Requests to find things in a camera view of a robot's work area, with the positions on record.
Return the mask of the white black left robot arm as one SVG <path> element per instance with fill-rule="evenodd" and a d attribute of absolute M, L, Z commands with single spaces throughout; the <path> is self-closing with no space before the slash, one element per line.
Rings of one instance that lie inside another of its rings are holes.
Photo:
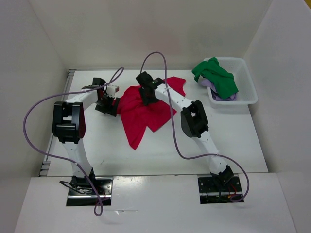
<path fill-rule="evenodd" d="M 118 91 L 118 86 L 110 85 L 101 78 L 93 78 L 92 84 L 83 87 L 77 95 L 54 104 L 52 133 L 64 146 L 73 171 L 71 182 L 61 184 L 79 194 L 94 193 L 98 184 L 83 142 L 86 134 L 85 110 L 96 104 L 96 111 L 115 117 L 120 101 L 115 97 Z"/>

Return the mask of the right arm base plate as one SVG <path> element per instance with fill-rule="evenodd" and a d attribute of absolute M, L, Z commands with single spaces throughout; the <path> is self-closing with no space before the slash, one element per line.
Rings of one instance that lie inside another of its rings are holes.
<path fill-rule="evenodd" d="M 197 181 L 200 204 L 232 203 L 231 199 L 239 200 L 243 196 L 240 179 L 236 175 L 220 191 L 211 175 L 198 176 Z"/>

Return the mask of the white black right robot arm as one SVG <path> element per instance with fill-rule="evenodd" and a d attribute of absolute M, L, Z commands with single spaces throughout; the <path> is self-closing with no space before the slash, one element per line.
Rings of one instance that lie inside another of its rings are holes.
<path fill-rule="evenodd" d="M 153 81 L 139 81 L 139 85 L 139 94 L 144 105 L 161 100 L 169 105 L 171 111 L 176 110 L 180 113 L 183 133 L 195 141 L 202 152 L 201 155 L 193 157 L 182 155 L 177 145 L 174 124 L 172 124 L 173 140 L 179 156 L 184 160 L 204 157 L 208 163 L 215 189 L 223 191 L 229 187 L 234 173 L 224 157 L 219 154 L 219 150 L 212 140 L 203 104 L 199 100 L 192 101 L 185 98 L 160 78 Z"/>

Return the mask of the red t shirt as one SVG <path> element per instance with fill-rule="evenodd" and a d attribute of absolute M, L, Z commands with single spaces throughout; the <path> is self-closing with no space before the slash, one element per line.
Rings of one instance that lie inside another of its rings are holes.
<path fill-rule="evenodd" d="M 139 88 L 127 88 L 117 107 L 128 143 L 133 149 L 138 148 L 146 128 L 156 132 L 171 119 L 170 107 L 165 102 L 160 100 L 145 106 Z"/>

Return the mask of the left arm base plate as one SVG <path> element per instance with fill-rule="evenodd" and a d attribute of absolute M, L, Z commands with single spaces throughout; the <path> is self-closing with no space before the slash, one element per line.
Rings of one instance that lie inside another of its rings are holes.
<path fill-rule="evenodd" d="M 98 197 L 89 184 L 74 187 L 73 180 L 70 182 L 60 181 L 60 183 L 69 189 L 66 206 L 100 206 Z M 113 178 L 96 177 L 94 185 L 103 202 L 103 206 L 110 206 L 112 201 Z"/>

